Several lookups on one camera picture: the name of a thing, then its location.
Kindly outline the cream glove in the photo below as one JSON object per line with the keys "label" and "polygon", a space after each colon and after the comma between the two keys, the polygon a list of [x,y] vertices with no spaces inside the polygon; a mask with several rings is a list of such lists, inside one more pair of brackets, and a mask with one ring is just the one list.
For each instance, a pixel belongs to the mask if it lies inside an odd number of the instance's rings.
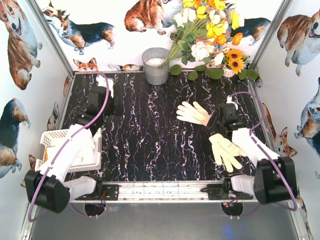
{"label": "cream glove", "polygon": [[200,104],[194,101],[192,104],[183,101],[176,111],[176,118],[180,121],[207,126],[211,114],[209,114]]}
{"label": "cream glove", "polygon": [[219,133],[211,135],[208,140],[211,143],[214,161],[217,165],[224,164],[229,173],[232,173],[234,168],[240,170],[243,167],[236,159],[236,157],[247,156],[241,148]]}

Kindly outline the white glove orange cuff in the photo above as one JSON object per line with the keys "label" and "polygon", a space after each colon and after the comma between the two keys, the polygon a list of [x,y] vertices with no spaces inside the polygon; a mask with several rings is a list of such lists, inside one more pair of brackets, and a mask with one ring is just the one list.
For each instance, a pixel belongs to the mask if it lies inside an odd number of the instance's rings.
{"label": "white glove orange cuff", "polygon": [[96,142],[92,138],[85,143],[84,147],[81,149],[81,151],[75,158],[72,165],[74,167],[80,167],[80,166],[96,164],[97,157],[95,155],[95,150],[96,150]]}

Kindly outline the white glove orange trim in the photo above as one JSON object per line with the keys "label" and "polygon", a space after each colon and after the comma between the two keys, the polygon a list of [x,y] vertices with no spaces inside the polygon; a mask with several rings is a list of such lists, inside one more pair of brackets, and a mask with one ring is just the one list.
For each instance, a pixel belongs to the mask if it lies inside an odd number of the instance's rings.
{"label": "white glove orange trim", "polygon": [[43,157],[44,162],[47,162],[47,161],[51,162],[53,158],[56,156],[59,149],[60,149],[59,146],[46,147],[44,149],[44,157]]}

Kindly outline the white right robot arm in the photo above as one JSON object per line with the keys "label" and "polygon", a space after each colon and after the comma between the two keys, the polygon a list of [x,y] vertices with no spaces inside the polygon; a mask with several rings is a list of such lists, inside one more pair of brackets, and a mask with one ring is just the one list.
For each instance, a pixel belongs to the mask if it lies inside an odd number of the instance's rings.
{"label": "white right robot arm", "polygon": [[263,205],[291,200],[291,210],[297,209],[298,187],[293,160],[263,144],[240,120],[233,103],[219,104],[206,127],[215,132],[209,141],[218,165],[225,165],[232,173],[242,168],[236,157],[247,157],[255,166],[254,175],[232,174],[225,181],[228,189],[251,195]]}

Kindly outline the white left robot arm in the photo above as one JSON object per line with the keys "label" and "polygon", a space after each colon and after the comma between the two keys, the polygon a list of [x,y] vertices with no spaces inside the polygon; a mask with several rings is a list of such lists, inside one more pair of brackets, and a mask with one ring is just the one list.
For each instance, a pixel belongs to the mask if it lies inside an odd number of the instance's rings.
{"label": "white left robot arm", "polygon": [[96,199],[102,194],[102,180],[92,174],[70,181],[65,178],[81,150],[103,126],[105,117],[120,115],[120,109],[114,102],[112,86],[93,86],[89,90],[87,104],[74,118],[54,157],[38,170],[29,170],[24,177],[31,207],[37,205],[61,213],[71,200],[79,197]]}

